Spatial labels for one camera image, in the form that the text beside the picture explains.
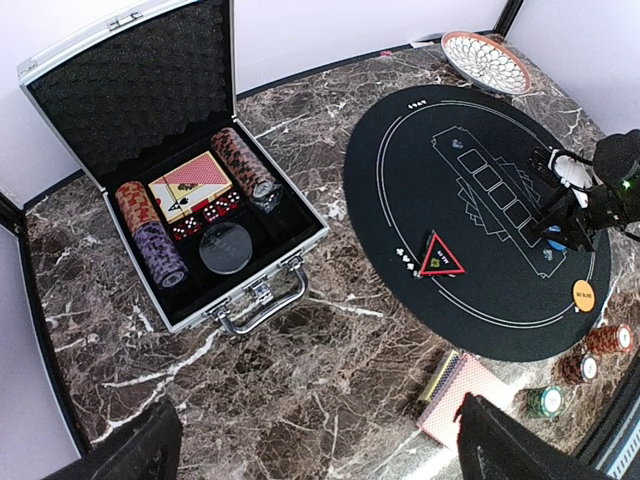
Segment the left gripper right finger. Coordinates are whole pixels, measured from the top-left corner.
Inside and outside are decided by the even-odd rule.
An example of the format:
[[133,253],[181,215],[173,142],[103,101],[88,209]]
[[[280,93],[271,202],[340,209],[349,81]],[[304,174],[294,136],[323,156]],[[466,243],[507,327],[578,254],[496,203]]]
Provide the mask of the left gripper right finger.
[[458,458],[465,479],[605,479],[515,421],[480,395],[467,393],[454,419],[460,423]]

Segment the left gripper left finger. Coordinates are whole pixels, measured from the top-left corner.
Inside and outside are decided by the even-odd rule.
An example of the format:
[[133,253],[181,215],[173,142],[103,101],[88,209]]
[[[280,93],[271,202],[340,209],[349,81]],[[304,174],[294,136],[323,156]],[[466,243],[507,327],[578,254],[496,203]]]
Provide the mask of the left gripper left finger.
[[50,479],[175,479],[183,426],[174,405],[152,404]]

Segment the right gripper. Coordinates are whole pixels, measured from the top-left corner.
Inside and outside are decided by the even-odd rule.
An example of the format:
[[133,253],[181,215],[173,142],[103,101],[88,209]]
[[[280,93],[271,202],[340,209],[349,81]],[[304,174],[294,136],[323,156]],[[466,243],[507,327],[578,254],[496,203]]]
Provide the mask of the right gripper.
[[538,209],[517,200],[517,239],[571,250],[594,250],[596,234],[613,228],[638,241],[627,226],[639,221],[639,148],[598,146],[591,161],[566,149],[535,147],[528,169],[554,188]]

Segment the blue small blind button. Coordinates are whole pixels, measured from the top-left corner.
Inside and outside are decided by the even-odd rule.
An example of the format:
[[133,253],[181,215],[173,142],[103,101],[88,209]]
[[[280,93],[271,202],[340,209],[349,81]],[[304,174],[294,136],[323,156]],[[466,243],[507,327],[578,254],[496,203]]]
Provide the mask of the blue small blind button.
[[[545,235],[550,234],[550,233],[560,233],[561,232],[561,228],[557,225],[552,225],[549,226],[548,228],[546,228],[543,233]],[[547,242],[547,244],[549,245],[550,248],[552,248],[555,251],[559,251],[559,252],[566,252],[567,251],[567,247],[564,244],[561,244],[551,238],[545,237],[545,241]]]

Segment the orange big blind button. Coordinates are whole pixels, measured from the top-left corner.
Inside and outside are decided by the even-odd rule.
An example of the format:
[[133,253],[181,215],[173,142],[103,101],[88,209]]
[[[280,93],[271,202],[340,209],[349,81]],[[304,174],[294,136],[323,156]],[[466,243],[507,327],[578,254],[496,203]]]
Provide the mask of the orange big blind button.
[[573,284],[572,298],[575,307],[580,312],[591,312],[596,305],[595,290],[588,281],[583,279],[577,280]]

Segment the black-red 100 chip stack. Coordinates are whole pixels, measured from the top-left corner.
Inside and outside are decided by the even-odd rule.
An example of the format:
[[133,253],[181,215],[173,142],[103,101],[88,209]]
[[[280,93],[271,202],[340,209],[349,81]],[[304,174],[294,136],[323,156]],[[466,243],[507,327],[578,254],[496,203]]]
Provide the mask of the black-red 100 chip stack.
[[590,383],[598,374],[596,358],[590,353],[574,354],[560,361],[561,378],[569,385]]

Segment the red triangular all-in marker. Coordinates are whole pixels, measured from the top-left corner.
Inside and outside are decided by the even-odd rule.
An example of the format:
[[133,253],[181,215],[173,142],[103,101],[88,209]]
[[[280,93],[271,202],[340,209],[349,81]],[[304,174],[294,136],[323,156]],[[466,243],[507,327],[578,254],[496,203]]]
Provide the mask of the red triangular all-in marker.
[[440,235],[432,230],[426,244],[426,253],[418,271],[420,277],[464,275],[466,269],[455,257]]

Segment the red-gold 5 chip stack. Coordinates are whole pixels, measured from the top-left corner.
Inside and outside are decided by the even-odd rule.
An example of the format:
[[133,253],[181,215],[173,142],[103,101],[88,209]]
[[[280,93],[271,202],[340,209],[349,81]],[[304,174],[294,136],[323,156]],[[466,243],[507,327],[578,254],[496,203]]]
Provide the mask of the red-gold 5 chip stack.
[[633,331],[627,324],[595,328],[585,340],[588,350],[595,354],[628,353],[634,345]]

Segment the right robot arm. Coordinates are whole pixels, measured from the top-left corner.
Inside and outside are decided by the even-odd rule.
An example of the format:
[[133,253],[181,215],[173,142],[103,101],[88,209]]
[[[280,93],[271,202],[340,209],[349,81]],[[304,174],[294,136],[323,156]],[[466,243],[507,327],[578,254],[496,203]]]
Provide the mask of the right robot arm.
[[627,226],[639,221],[639,131],[609,135],[593,157],[564,148],[535,148],[528,168],[554,189],[541,219],[525,228],[534,238],[573,251],[596,250],[596,234],[613,228],[631,240]]

